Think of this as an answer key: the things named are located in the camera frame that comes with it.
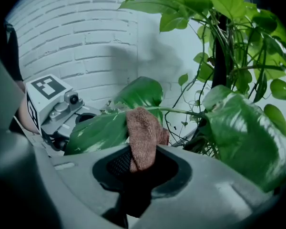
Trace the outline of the person's left forearm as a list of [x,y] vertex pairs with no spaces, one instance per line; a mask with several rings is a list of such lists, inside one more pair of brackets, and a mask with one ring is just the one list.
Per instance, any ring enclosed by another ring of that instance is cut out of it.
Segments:
[[39,134],[38,129],[36,128],[34,122],[32,121],[28,113],[25,96],[23,97],[21,104],[17,110],[17,119],[26,130],[35,134]]

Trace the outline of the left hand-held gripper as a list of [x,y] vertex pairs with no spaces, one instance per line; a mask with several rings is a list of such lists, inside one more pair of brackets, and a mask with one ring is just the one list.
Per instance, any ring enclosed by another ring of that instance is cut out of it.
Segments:
[[73,87],[53,74],[26,82],[27,110],[43,140],[54,150],[64,150],[70,135],[59,129],[75,113],[80,119],[91,119],[101,111],[84,105]]

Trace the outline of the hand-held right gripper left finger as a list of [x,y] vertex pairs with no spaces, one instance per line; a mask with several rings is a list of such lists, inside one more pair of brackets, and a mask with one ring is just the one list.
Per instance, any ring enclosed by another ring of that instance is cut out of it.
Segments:
[[91,153],[49,157],[35,147],[42,185],[61,229],[127,229],[122,185],[110,162],[128,154],[128,144]]

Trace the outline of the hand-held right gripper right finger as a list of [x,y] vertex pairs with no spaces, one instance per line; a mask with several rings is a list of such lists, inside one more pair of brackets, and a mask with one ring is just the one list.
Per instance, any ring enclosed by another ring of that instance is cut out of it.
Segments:
[[170,146],[158,151],[178,164],[175,177],[154,188],[131,229],[238,229],[276,197],[222,162]]

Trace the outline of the green potted plant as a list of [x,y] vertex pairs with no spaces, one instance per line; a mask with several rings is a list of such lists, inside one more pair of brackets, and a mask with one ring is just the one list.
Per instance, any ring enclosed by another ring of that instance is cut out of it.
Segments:
[[[182,145],[216,158],[265,192],[277,188],[286,178],[286,121],[276,106],[261,108],[258,102],[266,92],[286,100],[286,28],[280,19],[253,0],[124,0],[120,8],[160,14],[160,32],[185,29],[190,21],[200,24],[198,69],[192,80],[179,77],[180,96],[197,81],[212,87],[188,103],[182,124],[196,122],[197,130]],[[126,114],[137,107],[153,114],[171,135],[166,117],[180,110],[162,107],[162,100],[160,83],[139,77],[100,115],[73,128],[65,155],[129,141]]]

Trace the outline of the brown cleaning cloth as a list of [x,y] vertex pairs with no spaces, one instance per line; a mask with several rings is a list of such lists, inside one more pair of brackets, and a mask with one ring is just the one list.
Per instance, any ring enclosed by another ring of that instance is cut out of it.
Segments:
[[143,107],[127,112],[126,122],[133,156],[130,172],[147,170],[155,163],[157,145],[168,145],[170,133]]

